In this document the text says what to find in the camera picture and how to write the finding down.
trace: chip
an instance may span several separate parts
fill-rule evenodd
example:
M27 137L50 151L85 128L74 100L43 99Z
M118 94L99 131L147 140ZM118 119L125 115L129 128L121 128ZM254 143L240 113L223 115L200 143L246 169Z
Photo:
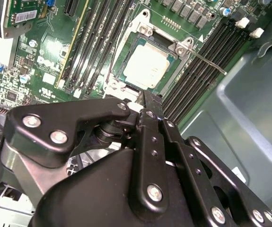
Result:
M26 69L26 68L21 68L20 69L20 74L21 75L25 75L25 74L27 74L27 72L28 72L28 69Z
M16 99L17 99L17 94L14 93L14 92L8 91L6 99L8 99L8 100L10 100L12 102L15 102Z
M233 0L225 0L225 2L223 3L223 6L226 8L231 7L231 5L233 4Z
M142 89L155 88L166 73L168 53L150 43L138 45L124 69L126 82Z

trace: capacitor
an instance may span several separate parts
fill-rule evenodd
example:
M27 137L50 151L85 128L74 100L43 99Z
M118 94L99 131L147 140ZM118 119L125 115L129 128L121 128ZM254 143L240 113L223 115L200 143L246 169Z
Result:
M258 3L263 6L267 6L272 0L258 0Z
M28 75L28 74L21 75L21 76L20 76L20 79L19 79L19 81L20 81L21 84L26 84L26 83L28 83L30 80L31 80L31 77L30 77L30 75Z
M33 48L35 48L35 47L37 47L38 46L38 43L37 43L37 41L35 41L35 40L30 40L29 42L28 42L28 45L30 46L30 47L33 47Z
M219 12L222 16L228 17L231 13L231 10L229 8L221 7Z

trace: black mechanical arm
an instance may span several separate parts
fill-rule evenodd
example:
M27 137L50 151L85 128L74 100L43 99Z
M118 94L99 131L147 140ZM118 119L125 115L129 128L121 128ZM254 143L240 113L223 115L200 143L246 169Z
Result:
M68 177L71 156L112 142L121 149ZM272 211L146 91L14 108L0 176L36 207L30 227L272 227Z

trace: mounting hole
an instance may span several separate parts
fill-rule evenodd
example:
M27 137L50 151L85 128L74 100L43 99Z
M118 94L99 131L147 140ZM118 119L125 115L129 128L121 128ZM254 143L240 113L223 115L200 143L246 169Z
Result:
M192 39L188 39L186 42L187 42L187 44L192 44L193 40Z
M151 141L153 141L153 143L156 143L157 142L157 138L156 137L152 137Z
M154 156L154 157L157 157L157 156L158 156L158 152L155 151L155 150L153 150L153 151L151 152L151 155Z

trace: white sticker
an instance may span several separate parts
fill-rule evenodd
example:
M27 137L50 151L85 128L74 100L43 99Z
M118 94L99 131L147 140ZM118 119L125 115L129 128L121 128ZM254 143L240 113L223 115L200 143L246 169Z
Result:
M24 13L17 13L15 23L19 23L21 21L31 20L36 18L37 10L24 12Z
M238 167L235 167L231 170L243 183L246 183L245 177L242 175Z
M43 79L42 81L45 82L45 83L48 83L48 84L51 84L51 85L54 85L55 83L55 80L56 80L56 77L51 75L51 74L48 74L48 73L44 73L43 75Z

